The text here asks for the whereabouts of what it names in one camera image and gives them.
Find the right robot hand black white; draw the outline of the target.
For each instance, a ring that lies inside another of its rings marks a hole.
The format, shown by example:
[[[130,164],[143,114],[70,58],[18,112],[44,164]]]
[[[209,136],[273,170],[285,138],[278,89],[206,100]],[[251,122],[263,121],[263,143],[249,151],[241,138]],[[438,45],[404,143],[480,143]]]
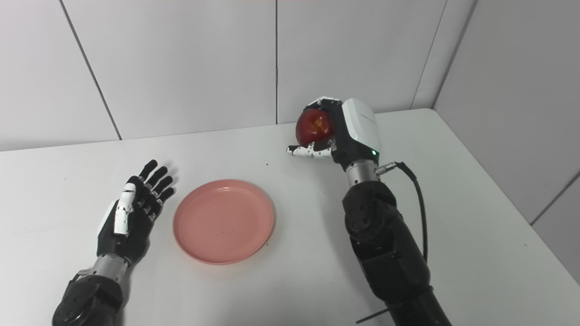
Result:
[[[286,152],[295,157],[331,158],[344,171],[358,161],[379,165],[381,141],[377,120],[368,105],[327,96],[309,103],[295,126],[296,145]]]

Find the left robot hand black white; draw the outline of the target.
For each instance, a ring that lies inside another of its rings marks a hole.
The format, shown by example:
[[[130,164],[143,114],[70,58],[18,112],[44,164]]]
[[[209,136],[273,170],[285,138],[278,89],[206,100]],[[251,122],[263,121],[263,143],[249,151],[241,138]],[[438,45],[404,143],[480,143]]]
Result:
[[[106,214],[97,237],[97,256],[113,254],[129,265],[139,262],[165,202],[175,194],[173,183],[168,168],[155,159],[131,176]]]

